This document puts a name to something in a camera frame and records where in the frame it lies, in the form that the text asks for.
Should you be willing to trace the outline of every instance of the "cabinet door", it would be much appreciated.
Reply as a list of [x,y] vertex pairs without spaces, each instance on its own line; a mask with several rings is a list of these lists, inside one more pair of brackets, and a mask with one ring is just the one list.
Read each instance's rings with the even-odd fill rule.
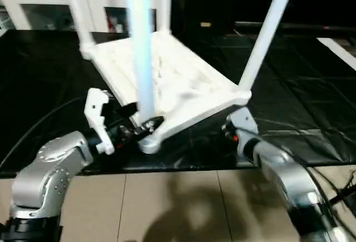
[[[88,0],[91,17],[97,32],[128,33],[127,0]],[[156,30],[159,0],[150,0],[152,30]]]
[[[2,0],[16,29],[73,31],[68,0]],[[89,31],[94,31],[86,0],[79,0]]]

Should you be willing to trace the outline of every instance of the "black surface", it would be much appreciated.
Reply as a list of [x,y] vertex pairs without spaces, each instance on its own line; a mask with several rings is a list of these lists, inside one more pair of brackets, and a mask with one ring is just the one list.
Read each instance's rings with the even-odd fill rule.
[[38,219],[10,218],[0,238],[7,242],[59,242],[63,227],[60,216]]
[[[181,15],[173,21],[180,31],[231,32],[234,22],[263,22],[272,0],[173,0]],[[355,28],[353,0],[289,0],[282,23]],[[201,27],[201,22],[211,23]]]
[[325,232],[325,220],[320,217],[320,207],[318,205],[292,207],[288,210],[293,226],[300,237],[316,232]]
[[[119,34],[97,33],[97,42]],[[225,36],[188,39],[187,45],[234,82],[253,41]],[[90,87],[107,89],[91,62],[82,59],[75,33],[9,31],[0,38],[0,119],[4,136],[0,160],[40,117]],[[253,88],[249,108],[266,139],[289,147],[309,165],[356,163],[356,72],[315,38],[276,37]],[[14,176],[40,146],[68,132],[87,129],[84,101],[55,114],[8,159],[0,175]],[[234,150],[219,131],[229,108],[168,139],[155,155],[127,149],[103,156],[83,174],[239,169]]]

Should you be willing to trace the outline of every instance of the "black cable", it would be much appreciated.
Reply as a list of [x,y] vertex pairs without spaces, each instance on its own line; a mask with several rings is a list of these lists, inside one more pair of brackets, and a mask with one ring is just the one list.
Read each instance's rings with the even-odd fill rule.
[[[262,139],[264,140],[260,135],[250,131],[250,130],[247,130],[245,128],[239,128],[239,127],[236,127],[237,130],[241,130],[241,131],[245,131],[255,137],[258,137],[259,139]],[[336,222],[335,222],[335,219],[339,222],[339,224],[342,226],[342,228],[353,238],[356,238],[356,235],[350,230],[350,228],[343,222],[340,220],[340,218],[334,213],[333,209],[332,209],[332,206],[330,204],[330,201],[324,191],[324,189],[322,188],[322,186],[320,185],[318,179],[316,179],[316,177],[314,176],[314,174],[308,169],[308,166],[307,166],[307,162],[302,159],[301,157],[299,156],[295,156],[293,155],[292,153],[288,152],[287,150],[284,150],[282,149],[280,146],[278,145],[275,145],[273,143],[271,143],[272,145],[274,145],[275,147],[277,147],[278,149],[281,149],[283,150],[284,152],[286,152],[296,163],[298,163],[300,166],[302,166],[305,171],[309,174],[310,178],[312,179],[313,183],[315,183],[315,186],[317,187],[319,193],[320,193],[320,196],[321,198],[324,200],[325,204],[326,204],[326,208],[328,210],[328,215],[326,215],[329,220],[330,220],[330,223],[331,224],[335,224],[336,225]],[[317,169],[315,168],[312,168],[314,169],[317,173],[319,174],[322,174],[320,171],[318,171]]]
[[347,181],[347,183],[346,183],[346,185],[345,185],[345,187],[344,187],[344,189],[345,188],[347,188],[347,187],[349,187],[350,185],[353,185],[353,180],[354,180],[354,171],[351,173],[351,175],[350,175],[350,178],[349,178],[349,180]]
[[[293,130],[297,131],[298,134],[307,142],[307,144],[313,148],[312,143],[306,139],[306,137],[304,136],[304,134],[298,130],[294,125],[292,124],[287,124],[284,122],[279,122],[279,121],[272,121],[272,120],[267,120],[264,118],[255,118],[256,120],[260,120],[260,121],[265,121],[265,122],[271,122],[277,125],[284,125],[284,126],[288,126],[291,127]],[[317,179],[315,178],[315,176],[309,171],[308,169],[308,162],[306,160],[304,160],[303,158],[299,157],[299,156],[295,156],[291,153],[289,153],[288,151],[284,150],[288,155],[290,155],[297,163],[299,163],[301,166],[303,166],[306,171],[308,172],[308,174],[310,175],[311,179],[314,181],[315,186],[318,188],[322,198],[324,199],[324,201],[326,202],[327,206],[329,208],[332,208],[332,204],[330,203],[330,200],[328,199],[327,195],[325,194],[325,191],[323,190],[323,188],[320,186],[320,183],[317,181]],[[338,194],[340,195],[342,201],[346,204],[346,206],[348,207],[348,209],[350,210],[350,212],[353,214],[353,216],[356,218],[356,213],[351,210],[350,204],[348,202],[348,200],[345,198],[345,196],[343,195],[343,193],[340,192],[340,190],[329,180],[329,178],[327,178],[322,172],[320,172],[318,169],[316,169],[315,167],[311,167],[317,174],[319,174],[330,186],[331,188]],[[342,228],[352,237],[356,240],[356,234],[354,234],[350,228],[339,218],[339,216],[337,214],[333,214],[333,216],[336,218],[336,220],[339,222],[339,224],[342,226]]]
[[[305,142],[307,142],[307,144],[313,148],[313,144],[304,136],[304,134],[298,130],[294,125],[292,124],[286,124],[284,122],[279,122],[279,121],[272,121],[272,120],[267,120],[264,118],[255,118],[257,120],[260,121],[265,121],[265,122],[271,122],[273,124],[277,124],[277,125],[284,125],[287,127],[291,127],[293,130],[295,130],[303,139]],[[308,166],[308,162],[304,159],[302,159],[299,156],[296,156],[300,161],[304,162],[306,166]],[[349,201],[346,199],[346,197],[343,195],[343,193],[341,192],[340,189],[338,189],[329,178],[327,178],[322,172],[320,172],[318,169],[316,169],[315,167],[311,167],[317,174],[319,174],[329,185],[330,187],[341,197],[342,201],[346,204],[346,206],[349,208],[350,212],[352,213],[352,215],[356,218],[356,213],[351,209],[351,205],[349,203]]]
[[340,201],[343,201],[343,198],[345,196],[355,195],[355,193],[356,193],[356,185],[352,185],[350,187],[345,187],[344,189],[341,189],[341,193],[342,193],[341,195],[336,195],[332,199],[330,199],[331,205],[335,206]]
[[38,125],[40,125],[43,121],[45,121],[46,119],[48,119],[50,116],[52,116],[54,113],[56,113],[57,111],[69,106],[70,104],[83,99],[83,97],[77,97],[74,98],[58,107],[56,107],[54,110],[50,111],[49,113],[47,113],[46,115],[44,115],[42,118],[40,118],[34,125],[32,125],[32,127],[30,129],[28,129],[23,136],[21,136],[21,138],[16,142],[16,144],[10,149],[10,151],[8,152],[8,154],[5,156],[5,158],[1,161],[0,163],[0,171],[2,169],[2,167],[4,166],[4,164],[6,163],[6,161],[8,160],[8,158],[14,153],[14,151],[19,147],[19,145],[27,138],[28,135],[30,135],[31,132],[33,132],[34,129],[36,129],[36,127]]

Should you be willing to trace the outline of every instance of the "metal bracket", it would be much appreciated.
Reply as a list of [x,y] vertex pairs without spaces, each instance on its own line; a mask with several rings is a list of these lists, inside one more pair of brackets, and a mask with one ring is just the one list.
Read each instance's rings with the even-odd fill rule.
[[108,102],[108,92],[97,88],[90,88],[85,103],[84,114],[90,128],[96,131],[101,140],[101,143],[96,146],[97,151],[110,155],[115,151],[115,148],[106,132],[106,126],[104,125],[105,117],[101,116],[102,106]]
[[[231,121],[236,127],[236,134],[239,137],[237,152],[238,155],[244,159],[245,157],[243,152],[246,143],[253,138],[253,134],[258,135],[257,124],[247,107],[242,107],[231,113],[226,120]],[[249,134],[243,130],[239,130],[239,128],[247,130],[251,133]]]

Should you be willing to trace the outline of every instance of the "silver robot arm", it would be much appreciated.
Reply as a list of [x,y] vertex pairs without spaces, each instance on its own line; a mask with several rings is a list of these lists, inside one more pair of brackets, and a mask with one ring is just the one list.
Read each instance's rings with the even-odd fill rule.
[[14,180],[10,216],[59,216],[71,179],[91,163],[87,141],[78,131],[46,143]]
[[246,107],[232,113],[222,129],[227,138],[237,143],[239,157],[252,162],[275,185],[300,241],[348,241],[310,172],[291,153],[258,136],[257,124]]
[[[137,128],[124,126],[122,121],[107,127],[102,109],[110,98],[105,91],[90,89],[85,106],[89,131],[75,131],[46,143],[33,162],[18,173],[12,186],[10,218],[0,226],[0,241],[58,242],[62,205],[73,177],[100,154],[110,155],[115,148],[140,141],[164,121],[159,116]],[[131,103],[120,108],[118,114],[130,117],[136,111],[136,104]]]

